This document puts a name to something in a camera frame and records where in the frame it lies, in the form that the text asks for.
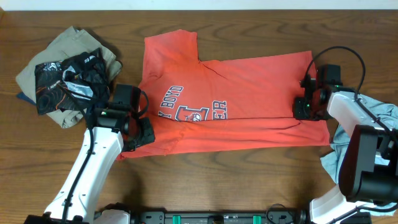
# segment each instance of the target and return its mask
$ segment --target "wooden tabletop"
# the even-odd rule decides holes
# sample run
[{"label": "wooden tabletop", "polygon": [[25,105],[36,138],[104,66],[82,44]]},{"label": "wooden tabletop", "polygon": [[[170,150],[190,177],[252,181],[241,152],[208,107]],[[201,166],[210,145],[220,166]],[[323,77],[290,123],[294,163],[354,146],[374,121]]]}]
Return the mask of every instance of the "wooden tabletop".
[{"label": "wooden tabletop", "polygon": [[[0,21],[0,223],[41,215],[80,150],[84,123],[61,129],[18,100],[15,76],[59,33],[88,30],[123,63],[117,82],[141,80],[144,37],[176,29],[198,32],[201,60],[262,57],[346,45],[367,66],[362,93],[398,104],[397,11],[100,11],[5,12]],[[323,56],[357,86],[357,59]],[[333,135],[336,122],[328,122]],[[98,208],[124,202],[135,210],[265,210],[273,203],[305,208],[334,186],[320,156],[329,147],[283,147],[154,156],[117,161]],[[373,218],[397,223],[398,217]]]}]

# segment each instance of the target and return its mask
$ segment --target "red t-shirt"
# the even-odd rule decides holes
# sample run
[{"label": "red t-shirt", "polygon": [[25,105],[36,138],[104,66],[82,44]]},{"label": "red t-shirt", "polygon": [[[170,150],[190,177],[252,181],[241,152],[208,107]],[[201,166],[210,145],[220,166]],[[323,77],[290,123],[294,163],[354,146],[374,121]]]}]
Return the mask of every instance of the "red t-shirt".
[{"label": "red t-shirt", "polygon": [[[156,140],[119,159],[329,145],[325,121],[293,118],[311,52],[202,62],[197,33],[185,30],[145,38],[145,45],[139,88],[149,97]],[[310,73],[315,75],[314,67]]]}]

